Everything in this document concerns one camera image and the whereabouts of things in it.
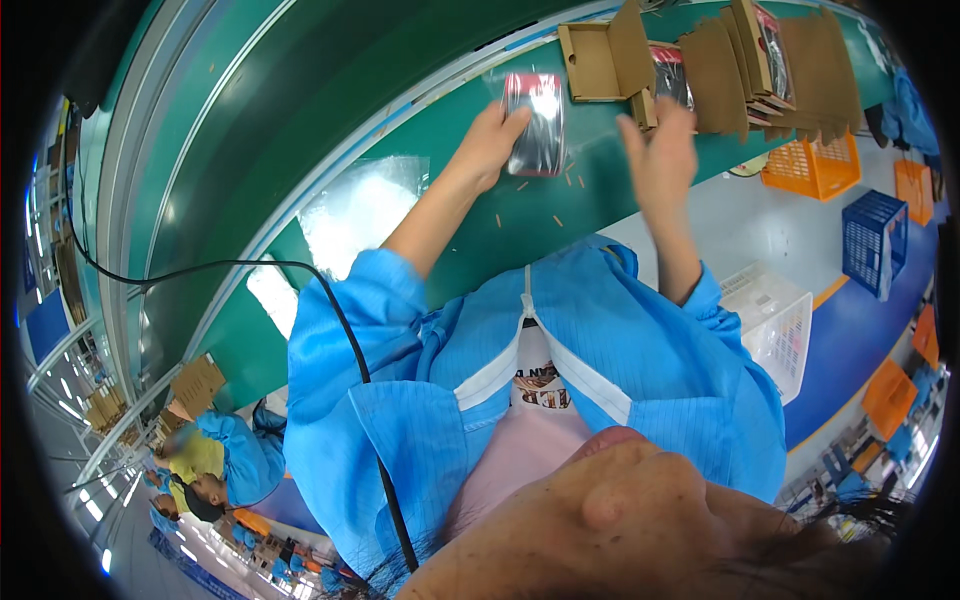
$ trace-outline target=blue cap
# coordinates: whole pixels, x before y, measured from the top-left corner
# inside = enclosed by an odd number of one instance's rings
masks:
[[[150,507],[150,521],[153,522],[154,527],[165,534],[172,534],[180,530],[180,526],[177,523],[161,515],[160,511],[153,506]]]

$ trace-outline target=plastic bag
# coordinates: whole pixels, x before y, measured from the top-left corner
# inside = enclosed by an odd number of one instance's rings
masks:
[[[760,26],[760,42],[767,55],[770,67],[770,79],[773,92],[779,98],[793,104],[793,89],[787,74],[786,53],[783,52],[783,40],[780,39],[780,24],[777,19],[761,7],[754,4],[756,22]]]
[[[558,176],[565,159],[563,78],[553,73],[507,73],[503,103],[507,114],[520,107],[533,111],[507,158],[507,173]]]
[[[680,106],[693,110],[693,94],[686,80],[684,56],[680,53],[680,48],[651,45],[650,56],[653,57],[654,70],[657,73],[654,95],[671,96]]]
[[[347,167],[297,215],[314,266],[346,278],[357,254],[394,232],[429,177],[425,156],[362,158]]]

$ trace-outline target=blue plastic crate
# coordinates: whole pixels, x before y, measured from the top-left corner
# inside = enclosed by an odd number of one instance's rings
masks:
[[[843,209],[843,272],[882,300],[883,231],[890,233],[892,281],[906,262],[907,210],[906,202],[875,190]]]

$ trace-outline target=black cap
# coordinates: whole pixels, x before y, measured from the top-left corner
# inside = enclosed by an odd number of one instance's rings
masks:
[[[189,508],[190,512],[199,520],[207,523],[215,523],[226,513],[224,507],[210,504],[200,498],[197,493],[193,491],[193,488],[183,483],[183,480],[180,479],[180,476],[176,473],[171,473],[170,480],[180,485],[183,489],[183,498],[186,500],[187,508]]]

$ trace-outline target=green conveyor belt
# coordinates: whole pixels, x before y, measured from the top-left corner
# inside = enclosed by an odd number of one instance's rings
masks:
[[[490,0],[456,3],[296,3],[257,44],[204,122],[180,171],[163,223],[151,275],[217,258],[235,257],[278,203],[337,144],[398,93],[472,48],[536,18],[575,6],[562,0]],[[694,4],[644,15],[651,39],[672,41],[726,3]],[[764,3],[777,16],[810,8]],[[861,104],[892,95],[857,21],[839,15]],[[343,25],[363,22],[363,27]],[[511,61],[518,68],[563,72],[554,41]],[[492,98],[481,79],[462,85],[400,125],[365,157],[430,157],[435,178],[473,116]],[[564,177],[504,176],[481,197],[427,282],[432,307],[475,289],[504,270],[546,255],[636,211],[613,122],[619,104],[577,105],[567,119],[572,186]],[[705,180],[777,144],[752,133],[701,134],[697,181]],[[584,180],[581,188],[577,180]],[[499,215],[502,228],[496,225]],[[553,215],[564,223],[560,228]],[[300,226],[275,240],[276,258],[310,261]],[[304,273],[287,270],[300,288]],[[163,331],[162,362],[182,356],[190,335],[222,279],[208,272],[158,286],[146,299],[156,330]],[[286,382],[286,345],[257,300],[241,284],[211,328],[201,351],[210,351],[227,378],[221,408],[252,402]]]

